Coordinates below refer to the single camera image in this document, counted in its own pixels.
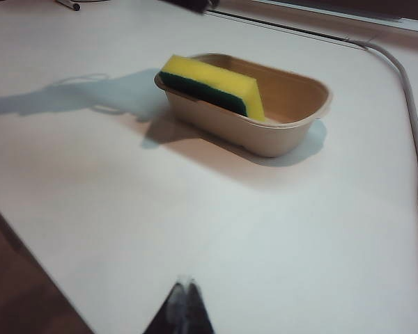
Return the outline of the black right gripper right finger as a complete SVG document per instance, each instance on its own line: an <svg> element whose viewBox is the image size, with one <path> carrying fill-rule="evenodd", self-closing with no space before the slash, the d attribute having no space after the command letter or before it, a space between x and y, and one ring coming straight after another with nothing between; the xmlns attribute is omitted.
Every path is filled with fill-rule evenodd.
<svg viewBox="0 0 418 334"><path fill-rule="evenodd" d="M199 286L191 280L186 295L186 333L213 334L214 332Z"/></svg>

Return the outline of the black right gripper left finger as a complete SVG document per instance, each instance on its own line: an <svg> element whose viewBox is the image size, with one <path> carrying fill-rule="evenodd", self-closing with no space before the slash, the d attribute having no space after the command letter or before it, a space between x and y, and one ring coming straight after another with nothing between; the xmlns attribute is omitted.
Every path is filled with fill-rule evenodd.
<svg viewBox="0 0 418 334"><path fill-rule="evenodd" d="M144 333L184 333L187 314L187 295L181 282L176 282Z"/></svg>

